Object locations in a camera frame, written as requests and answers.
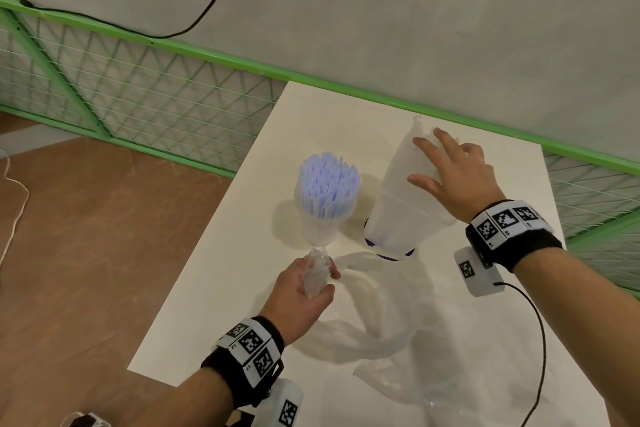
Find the bundle of straws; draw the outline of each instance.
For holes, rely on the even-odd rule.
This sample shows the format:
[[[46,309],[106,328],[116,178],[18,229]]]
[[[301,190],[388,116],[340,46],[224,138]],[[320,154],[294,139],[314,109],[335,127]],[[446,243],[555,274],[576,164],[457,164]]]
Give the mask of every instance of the bundle of straws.
[[[298,199],[303,210],[316,218],[340,218],[353,208],[360,174],[331,152],[309,157],[300,166]]]

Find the white wall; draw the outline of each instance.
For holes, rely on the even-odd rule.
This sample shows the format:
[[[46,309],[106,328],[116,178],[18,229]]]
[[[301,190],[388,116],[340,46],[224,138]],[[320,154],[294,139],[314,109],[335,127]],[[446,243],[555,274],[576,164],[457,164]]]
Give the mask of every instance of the white wall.
[[[32,0],[156,33],[209,0]],[[640,161],[640,0],[219,0],[185,42]]]

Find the white container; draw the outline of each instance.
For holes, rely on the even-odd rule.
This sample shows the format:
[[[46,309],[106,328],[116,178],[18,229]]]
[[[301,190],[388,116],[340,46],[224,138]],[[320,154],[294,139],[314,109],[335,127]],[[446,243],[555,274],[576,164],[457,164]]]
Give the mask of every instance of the white container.
[[[293,200],[296,203],[296,209],[298,209],[298,215],[300,216],[300,229],[303,238],[311,246],[327,246],[335,237],[338,236],[340,225],[347,221],[356,206],[356,199],[353,200],[353,205],[349,211],[338,218],[316,218],[307,213],[300,205],[300,195],[298,193],[298,187],[294,191]]]
[[[394,258],[403,257],[456,222],[435,197],[406,180],[410,174],[424,174],[440,180],[435,166],[413,144],[414,137],[424,137],[442,148],[433,136],[433,129],[425,132],[416,115],[411,130],[389,162],[380,184],[380,194],[364,228],[365,238],[381,248],[376,253],[384,255],[388,252],[388,256]]]

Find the black cable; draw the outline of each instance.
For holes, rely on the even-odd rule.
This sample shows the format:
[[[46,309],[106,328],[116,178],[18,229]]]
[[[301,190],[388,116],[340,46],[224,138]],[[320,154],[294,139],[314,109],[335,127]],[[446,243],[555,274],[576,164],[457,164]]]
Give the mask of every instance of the black cable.
[[[522,292],[518,287],[512,286],[511,284],[507,284],[506,282],[493,282],[494,286],[507,286],[512,289],[516,289],[522,296],[531,304],[531,307],[536,312],[536,316],[538,316],[538,322],[540,323],[540,331],[542,332],[542,374],[540,375],[540,384],[538,385],[538,393],[536,394],[536,401],[533,403],[533,407],[524,418],[524,422],[520,425],[520,427],[524,427],[527,422],[529,422],[529,418],[533,414],[533,411],[536,409],[538,404],[540,403],[540,395],[542,395],[542,384],[545,382],[545,370],[547,369],[547,337],[545,335],[545,326],[542,323],[542,318],[540,317],[540,312],[538,312],[538,308],[533,303],[529,296]]]
[[[190,31],[191,29],[193,29],[194,27],[196,27],[196,25],[202,20],[202,18],[207,15],[207,12],[210,10],[210,8],[212,8],[213,4],[215,4],[216,1],[217,0],[211,0],[211,2],[209,2],[208,6],[202,11],[202,13],[198,16],[198,18],[194,22],[192,22],[192,24],[189,27],[187,27],[187,29],[183,29],[181,31],[174,32],[173,34],[167,34],[167,35],[145,34],[144,32],[140,32],[140,31],[137,31],[137,30],[134,30],[134,29],[129,29],[128,27],[120,26],[118,24],[114,24],[113,22],[108,22],[108,21],[99,19],[97,17],[93,17],[93,16],[89,16],[87,14],[83,14],[82,12],[75,12],[73,10],[65,10],[65,9],[52,9],[50,7],[40,7],[39,5],[36,5],[36,4],[34,4],[33,2],[31,2],[29,0],[20,0],[20,3],[23,6],[28,7],[30,9],[46,10],[46,11],[49,11],[49,12],[60,12],[62,14],[71,14],[72,16],[85,17],[87,19],[91,19],[92,21],[96,21],[96,22],[100,22],[102,24],[107,24],[109,26],[117,27],[118,29],[125,30],[127,32],[132,33],[132,34],[142,35],[144,37],[149,37],[151,39],[169,39],[169,38],[175,37],[177,35],[185,34],[188,31]]]

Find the wooden floor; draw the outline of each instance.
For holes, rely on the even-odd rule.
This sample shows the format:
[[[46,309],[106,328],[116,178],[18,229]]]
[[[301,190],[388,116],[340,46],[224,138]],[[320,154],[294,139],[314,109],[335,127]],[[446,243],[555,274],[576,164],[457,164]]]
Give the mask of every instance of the wooden floor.
[[[0,133],[29,124],[0,114]],[[0,268],[0,427],[123,425],[171,388],[126,368],[230,180],[88,137],[9,176],[31,198]],[[0,178],[0,253],[23,199]]]

